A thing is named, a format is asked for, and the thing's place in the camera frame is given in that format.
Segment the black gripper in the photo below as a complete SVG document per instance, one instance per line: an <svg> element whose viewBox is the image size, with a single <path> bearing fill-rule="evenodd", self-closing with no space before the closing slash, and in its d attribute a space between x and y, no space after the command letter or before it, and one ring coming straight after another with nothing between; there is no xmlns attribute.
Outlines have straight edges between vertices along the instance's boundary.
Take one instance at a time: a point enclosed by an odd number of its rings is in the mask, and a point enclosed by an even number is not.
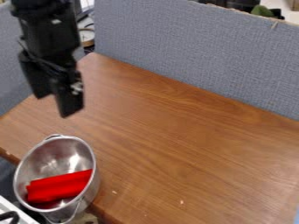
<svg viewBox="0 0 299 224"><path fill-rule="evenodd" d="M72 11L18 11L23 73L38 99L55 95L60 116L84 108L84 85L74 52L80 47Z"/></svg>

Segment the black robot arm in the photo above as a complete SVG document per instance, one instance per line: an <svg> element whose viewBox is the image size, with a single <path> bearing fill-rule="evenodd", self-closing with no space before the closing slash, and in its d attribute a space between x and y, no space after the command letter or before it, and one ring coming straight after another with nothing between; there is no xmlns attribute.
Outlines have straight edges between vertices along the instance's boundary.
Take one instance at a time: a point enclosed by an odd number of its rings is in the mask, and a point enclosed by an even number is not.
<svg viewBox="0 0 299 224"><path fill-rule="evenodd" d="M80 35L71 0L11 0L22 27L19 53L26 79L36 98L55 97L60 116L84 108L84 85L74 53Z"/></svg>

